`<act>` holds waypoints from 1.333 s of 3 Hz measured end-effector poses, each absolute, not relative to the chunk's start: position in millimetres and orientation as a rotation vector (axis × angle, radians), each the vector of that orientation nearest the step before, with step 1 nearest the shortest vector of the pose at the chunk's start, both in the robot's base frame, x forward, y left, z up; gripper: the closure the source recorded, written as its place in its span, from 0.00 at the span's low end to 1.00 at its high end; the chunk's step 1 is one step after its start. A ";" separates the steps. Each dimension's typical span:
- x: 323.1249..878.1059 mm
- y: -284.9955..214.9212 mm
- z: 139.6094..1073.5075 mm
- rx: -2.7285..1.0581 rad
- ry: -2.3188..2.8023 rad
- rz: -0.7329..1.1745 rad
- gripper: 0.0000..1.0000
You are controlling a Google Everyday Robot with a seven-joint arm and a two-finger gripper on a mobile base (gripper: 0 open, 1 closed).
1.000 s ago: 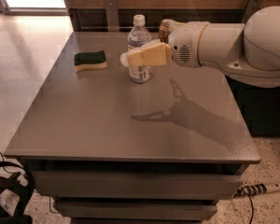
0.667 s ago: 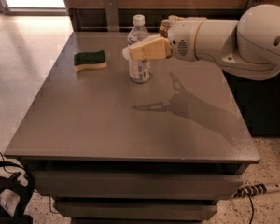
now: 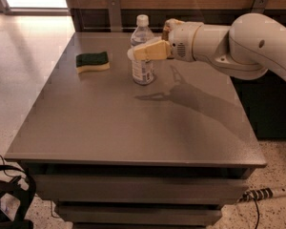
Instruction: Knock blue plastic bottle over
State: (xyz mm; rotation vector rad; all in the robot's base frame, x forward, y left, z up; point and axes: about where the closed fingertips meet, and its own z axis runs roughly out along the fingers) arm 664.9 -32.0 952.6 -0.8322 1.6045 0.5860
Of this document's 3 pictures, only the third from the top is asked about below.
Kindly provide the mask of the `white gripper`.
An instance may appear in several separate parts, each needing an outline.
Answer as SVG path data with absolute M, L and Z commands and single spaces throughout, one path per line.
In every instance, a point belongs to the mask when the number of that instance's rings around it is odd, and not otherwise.
M 150 40 L 130 48 L 127 56 L 136 61 L 164 60 L 171 55 L 172 50 L 174 59 L 193 62 L 194 36 L 201 26 L 201 22 L 183 23 L 175 18 L 168 19 L 164 23 L 163 31 L 169 33 L 169 42 L 163 39 Z

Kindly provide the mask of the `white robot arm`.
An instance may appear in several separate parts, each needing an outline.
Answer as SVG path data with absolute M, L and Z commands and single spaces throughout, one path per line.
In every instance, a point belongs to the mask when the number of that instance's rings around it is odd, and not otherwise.
M 163 32 L 130 48 L 128 57 L 201 61 L 243 80 L 258 79 L 271 71 L 286 82 L 286 28 L 264 14 L 243 14 L 230 26 L 169 19 Z

